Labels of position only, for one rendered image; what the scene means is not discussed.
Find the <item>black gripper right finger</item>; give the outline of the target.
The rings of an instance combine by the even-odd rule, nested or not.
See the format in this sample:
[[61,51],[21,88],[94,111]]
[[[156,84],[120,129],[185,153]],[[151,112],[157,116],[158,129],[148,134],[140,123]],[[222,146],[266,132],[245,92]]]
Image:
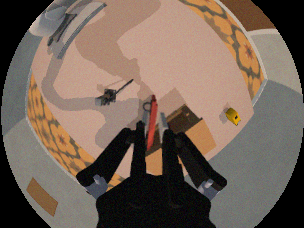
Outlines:
[[162,143],[162,174],[167,174],[169,206],[181,208],[189,200],[178,156],[197,190],[211,201],[227,185],[227,180],[213,170],[184,132],[174,134],[170,130],[164,112],[160,112],[158,125]]

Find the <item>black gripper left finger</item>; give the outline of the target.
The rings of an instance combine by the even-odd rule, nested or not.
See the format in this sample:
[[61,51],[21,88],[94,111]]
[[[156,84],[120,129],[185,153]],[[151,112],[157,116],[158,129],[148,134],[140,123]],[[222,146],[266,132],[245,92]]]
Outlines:
[[142,209],[147,205],[148,188],[145,159],[147,115],[148,111],[144,111],[142,122],[136,123],[136,130],[123,128],[93,164],[77,173],[78,182],[96,200],[107,191],[107,184],[112,179],[129,147],[134,143],[128,201],[136,209]]

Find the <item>brown wooden cabinet with red door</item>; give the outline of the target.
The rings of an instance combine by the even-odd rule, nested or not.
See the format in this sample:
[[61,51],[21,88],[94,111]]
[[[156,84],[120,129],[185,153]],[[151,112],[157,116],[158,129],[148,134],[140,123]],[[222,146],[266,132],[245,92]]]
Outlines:
[[[156,101],[157,99],[155,95],[152,94],[151,102],[146,102],[143,104],[143,110],[148,111],[150,115],[149,128],[146,132],[145,138],[145,159],[146,169],[148,171],[150,171],[154,175],[162,175],[162,148],[160,146],[162,145],[162,143],[159,142],[159,125],[155,125],[158,108],[158,104],[156,104]],[[150,104],[150,110],[146,110],[144,108],[145,104]],[[186,116],[184,115],[184,113],[186,114]],[[202,117],[199,120],[198,119],[199,118],[187,107],[186,104],[182,105],[179,109],[177,109],[175,112],[166,117],[166,121],[174,134],[178,134],[179,132],[184,132],[185,134],[187,134],[187,136],[199,149],[202,155],[205,155],[217,145],[204,119]]]

